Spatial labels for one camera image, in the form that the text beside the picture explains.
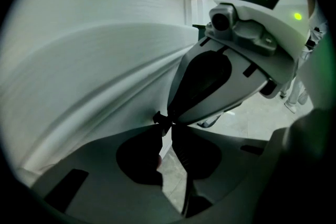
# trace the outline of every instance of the floor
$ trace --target floor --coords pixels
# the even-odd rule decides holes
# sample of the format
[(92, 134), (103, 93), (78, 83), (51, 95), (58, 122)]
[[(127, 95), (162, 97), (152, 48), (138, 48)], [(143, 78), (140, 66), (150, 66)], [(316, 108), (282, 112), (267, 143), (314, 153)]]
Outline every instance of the floor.
[[(282, 99), (279, 95), (273, 99), (266, 99), (256, 93), (244, 101), (241, 106), (224, 113), (212, 127), (204, 130), (231, 136), (269, 140), (274, 130), (290, 126), (296, 119), (306, 115), (313, 108), (308, 99), (305, 105), (297, 104), (297, 113), (293, 114), (284, 106), (285, 100), (286, 98)], [(163, 158), (158, 171), (163, 176), (163, 193), (181, 212), (186, 187), (186, 171), (172, 147)]]

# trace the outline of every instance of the white wall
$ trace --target white wall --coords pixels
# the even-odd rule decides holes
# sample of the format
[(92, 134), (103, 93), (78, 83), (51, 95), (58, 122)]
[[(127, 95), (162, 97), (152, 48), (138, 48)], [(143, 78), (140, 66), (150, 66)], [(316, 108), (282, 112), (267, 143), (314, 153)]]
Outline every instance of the white wall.
[(214, 0), (192, 0), (193, 25), (206, 25), (210, 22), (209, 11), (216, 7)]
[(197, 42), (190, 0), (16, 0), (2, 34), (3, 139), (13, 167), (35, 174), (84, 143), (153, 124)]

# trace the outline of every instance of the white curved surface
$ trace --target white curved surface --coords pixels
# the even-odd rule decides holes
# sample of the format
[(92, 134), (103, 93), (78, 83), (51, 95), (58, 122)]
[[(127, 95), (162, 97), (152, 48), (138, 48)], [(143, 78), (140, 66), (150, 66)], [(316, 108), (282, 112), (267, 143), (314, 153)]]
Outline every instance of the white curved surface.
[[(0, 120), (14, 168), (39, 174), (89, 141), (152, 124), (197, 42), (185, 1), (16, 0), (0, 55)], [(92, 132), (98, 124), (113, 130)]]

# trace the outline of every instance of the green light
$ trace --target green light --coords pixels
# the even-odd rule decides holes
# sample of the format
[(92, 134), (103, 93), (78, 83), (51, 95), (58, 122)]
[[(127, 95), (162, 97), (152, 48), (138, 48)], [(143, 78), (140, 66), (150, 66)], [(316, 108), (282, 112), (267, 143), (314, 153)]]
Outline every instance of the green light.
[(301, 20), (302, 19), (302, 16), (301, 16), (300, 13), (295, 13), (294, 17), (295, 17), (296, 20)]

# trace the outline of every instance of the tile floor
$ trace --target tile floor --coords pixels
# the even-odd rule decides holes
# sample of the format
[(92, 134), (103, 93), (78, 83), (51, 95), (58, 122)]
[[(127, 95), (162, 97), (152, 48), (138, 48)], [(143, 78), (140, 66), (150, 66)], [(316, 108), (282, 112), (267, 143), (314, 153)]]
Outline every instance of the tile floor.
[[(308, 99), (305, 105), (297, 104), (297, 113), (293, 114), (284, 106), (285, 100), (279, 95), (273, 99), (266, 99), (256, 93), (244, 101), (241, 106), (229, 113), (224, 113), (212, 127), (204, 130), (231, 136), (269, 140), (274, 130), (290, 126), (296, 119), (306, 115), (313, 108)], [(181, 212), (186, 187), (186, 171), (172, 147), (163, 158), (158, 171), (163, 176), (163, 193)]]

